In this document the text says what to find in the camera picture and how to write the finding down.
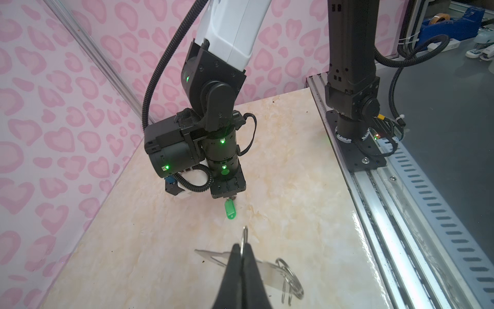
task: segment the marble table surface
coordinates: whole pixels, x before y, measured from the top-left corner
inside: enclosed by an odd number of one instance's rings
[[[224,268],[194,249],[229,251],[244,225],[257,259],[283,258],[298,276],[305,296],[291,308],[392,307],[310,90],[236,109],[258,122],[236,218],[209,191],[165,193],[141,145],[42,308],[211,308]],[[252,131],[252,119],[237,131],[241,149]]]

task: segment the white robot arm segment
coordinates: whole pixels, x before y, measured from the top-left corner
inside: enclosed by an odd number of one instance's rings
[[[243,71],[271,0],[211,0],[197,30],[196,43]]]

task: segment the pink leopard print wall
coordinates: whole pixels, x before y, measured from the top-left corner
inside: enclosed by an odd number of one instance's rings
[[[64,0],[142,101],[149,78],[194,0]],[[376,46],[394,52],[407,0],[381,0]],[[180,72],[196,21],[165,69],[151,104],[161,120],[189,106]],[[304,87],[329,65],[327,0],[273,0],[266,14],[237,104]]]
[[[52,12],[0,0],[0,308],[36,308],[142,139]]]

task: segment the green key tag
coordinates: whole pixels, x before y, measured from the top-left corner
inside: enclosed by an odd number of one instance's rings
[[[226,217],[228,219],[233,219],[237,215],[237,212],[235,211],[235,205],[233,204],[232,199],[227,199],[225,202],[225,211],[226,211]]]

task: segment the gray floor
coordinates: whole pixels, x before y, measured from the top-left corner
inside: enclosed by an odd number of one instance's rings
[[[494,74],[465,57],[473,42],[405,68],[395,102],[405,114],[403,143],[494,262]],[[378,69],[381,113],[396,69]]]

